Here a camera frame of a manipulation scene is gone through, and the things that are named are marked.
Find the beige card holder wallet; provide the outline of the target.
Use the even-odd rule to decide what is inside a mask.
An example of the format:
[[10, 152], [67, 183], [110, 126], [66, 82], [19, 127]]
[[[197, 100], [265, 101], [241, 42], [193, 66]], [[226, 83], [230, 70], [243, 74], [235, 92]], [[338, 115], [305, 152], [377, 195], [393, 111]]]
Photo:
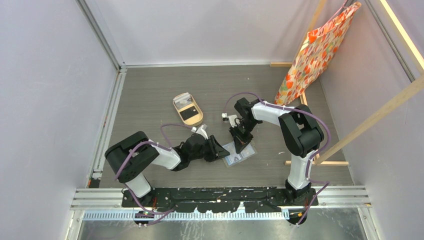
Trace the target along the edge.
[[[234, 142], [231, 142], [231, 143], [228, 143], [228, 144], [225, 144], [224, 146], [223, 146], [227, 151], [229, 151], [230, 152], [230, 155], [232, 155], [232, 154], [237, 154], [236, 153], [236, 150], [235, 150], [235, 144], [234, 144]], [[250, 157], [252, 157], [252, 156], [254, 156], [254, 155], [256, 155], [257, 154], [257, 151], [256, 151], [256, 149], [254, 148], [254, 144], [249, 144], [245, 149], [243, 149], [242, 151], [241, 151], [241, 153], [240, 153], [240, 155], [242, 155], [243, 156], [243, 161], [244, 160], [246, 160], [246, 159], [248, 159], [248, 158], [250, 158]], [[234, 166], [234, 165], [236, 165], [236, 164], [234, 164], [234, 165], [231, 165], [231, 166], [229, 166], [228, 164], [227, 164], [227, 162], [226, 162], [226, 157], [223, 159], [223, 162], [224, 162], [224, 164], [229, 168], [229, 167], [231, 167], [231, 166]]]

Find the black VIP credit card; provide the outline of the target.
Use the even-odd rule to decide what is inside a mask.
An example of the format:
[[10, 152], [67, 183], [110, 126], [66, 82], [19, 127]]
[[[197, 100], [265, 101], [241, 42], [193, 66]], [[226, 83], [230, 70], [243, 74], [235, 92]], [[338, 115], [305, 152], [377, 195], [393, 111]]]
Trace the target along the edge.
[[196, 109], [195, 106], [191, 106], [189, 108], [186, 108], [186, 109], [180, 111], [179, 114], [182, 117], [182, 120], [186, 121], [186, 120], [198, 115], [199, 112], [198, 112], [198, 110]]

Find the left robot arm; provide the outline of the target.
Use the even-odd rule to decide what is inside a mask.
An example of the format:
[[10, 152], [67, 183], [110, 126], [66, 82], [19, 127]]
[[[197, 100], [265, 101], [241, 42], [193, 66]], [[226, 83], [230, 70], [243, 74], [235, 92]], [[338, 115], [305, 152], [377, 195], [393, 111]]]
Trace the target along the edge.
[[214, 162], [229, 155], [214, 135], [195, 132], [179, 145], [165, 147], [149, 139], [143, 131], [116, 143], [104, 153], [115, 179], [134, 193], [134, 200], [141, 207], [148, 207], [154, 199], [152, 187], [143, 175], [149, 165], [178, 172], [187, 168], [191, 161]]

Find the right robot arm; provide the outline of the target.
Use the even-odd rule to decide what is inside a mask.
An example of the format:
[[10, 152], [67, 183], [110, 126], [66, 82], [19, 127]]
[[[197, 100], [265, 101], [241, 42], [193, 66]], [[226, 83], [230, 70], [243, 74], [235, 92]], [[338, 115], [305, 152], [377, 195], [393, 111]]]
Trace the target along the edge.
[[311, 191], [309, 174], [312, 160], [325, 137], [317, 119], [304, 104], [286, 107], [260, 98], [248, 101], [243, 97], [236, 101], [234, 108], [237, 114], [224, 112], [221, 116], [230, 123], [229, 132], [237, 154], [253, 140], [252, 131], [256, 125], [268, 122], [280, 127], [285, 146], [291, 153], [284, 194], [288, 203], [299, 205]]

